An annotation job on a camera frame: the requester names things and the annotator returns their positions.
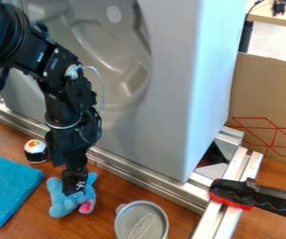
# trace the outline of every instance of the wooden table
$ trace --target wooden table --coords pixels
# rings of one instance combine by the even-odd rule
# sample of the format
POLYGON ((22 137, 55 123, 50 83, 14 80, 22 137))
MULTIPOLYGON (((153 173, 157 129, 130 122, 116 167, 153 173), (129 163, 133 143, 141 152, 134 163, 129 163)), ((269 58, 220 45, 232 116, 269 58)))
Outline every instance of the wooden table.
MULTIPOLYGON (((28 136, 0 124, 0 155, 26 163, 23 145, 27 140, 28 136)), ((49 162, 34 167, 41 169, 46 177, 59 176, 62 171, 52 168, 49 162)), ((115 238, 116 207, 140 199, 155 202, 165 210, 170 222, 169 239, 191 237, 200 219, 196 214, 94 166, 89 165, 89 170, 99 175, 94 184, 97 206, 90 215, 74 212, 65 218, 49 217, 50 196, 43 182, 0 229, 0 238, 115 238)), ((258 181, 286 189, 286 166, 264 160, 258 181)), ((286 238, 286 218, 255 208, 243 212, 234 238, 286 238)))
MULTIPOLYGON (((257 0, 248 0, 248 10, 257 0)), ((273 17, 272 6, 274 0, 264 0, 263 3, 253 9, 249 15, 249 21, 259 21, 280 26, 286 26, 286 12, 284 15, 278 14, 273 17)))

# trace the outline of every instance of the washing machine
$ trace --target washing machine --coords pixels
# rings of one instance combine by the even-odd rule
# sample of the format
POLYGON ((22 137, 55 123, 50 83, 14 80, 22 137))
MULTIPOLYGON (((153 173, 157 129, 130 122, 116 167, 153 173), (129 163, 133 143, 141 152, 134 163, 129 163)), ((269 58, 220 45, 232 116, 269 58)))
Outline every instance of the washing machine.
MULTIPOLYGON (((97 146, 186 181, 227 120, 246 0, 4 1, 45 22, 97 92, 97 146)), ((41 91, 12 70, 7 108, 44 122, 41 91)))

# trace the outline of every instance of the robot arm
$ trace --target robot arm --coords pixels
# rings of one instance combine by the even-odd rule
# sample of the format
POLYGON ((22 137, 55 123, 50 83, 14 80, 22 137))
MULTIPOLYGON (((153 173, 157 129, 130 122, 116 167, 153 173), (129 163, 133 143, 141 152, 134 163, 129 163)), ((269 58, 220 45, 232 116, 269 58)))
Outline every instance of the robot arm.
POLYGON ((88 175, 85 154, 102 133, 101 118, 93 108, 96 93, 81 67, 76 55, 50 39, 44 23, 30 23, 18 8, 0 5, 0 91, 11 68, 37 81, 45 96, 52 162, 66 165, 65 195, 83 191, 88 175))

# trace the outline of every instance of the blue stuffed toy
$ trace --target blue stuffed toy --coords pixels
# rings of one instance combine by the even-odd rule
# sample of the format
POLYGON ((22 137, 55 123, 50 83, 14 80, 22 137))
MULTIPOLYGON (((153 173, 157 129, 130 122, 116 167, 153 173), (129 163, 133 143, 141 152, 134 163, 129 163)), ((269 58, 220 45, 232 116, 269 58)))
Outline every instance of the blue stuffed toy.
POLYGON ((64 217, 73 212, 78 205, 80 205, 80 213, 91 213, 95 206, 95 191, 92 184, 96 178, 96 173, 89 173, 85 193, 79 191, 68 197, 62 193, 62 181, 56 177, 49 178, 47 181, 47 188, 51 200, 51 207, 49 210, 50 216, 54 218, 64 217))

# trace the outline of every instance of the can lid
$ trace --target can lid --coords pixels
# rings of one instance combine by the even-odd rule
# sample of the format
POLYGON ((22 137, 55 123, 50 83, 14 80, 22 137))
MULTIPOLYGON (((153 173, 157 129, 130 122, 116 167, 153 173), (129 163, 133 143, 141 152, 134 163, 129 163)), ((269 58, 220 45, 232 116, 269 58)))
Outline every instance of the can lid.
POLYGON ((168 218, 157 204, 136 201, 118 208, 115 233, 119 239, 162 239, 167 236, 168 218))

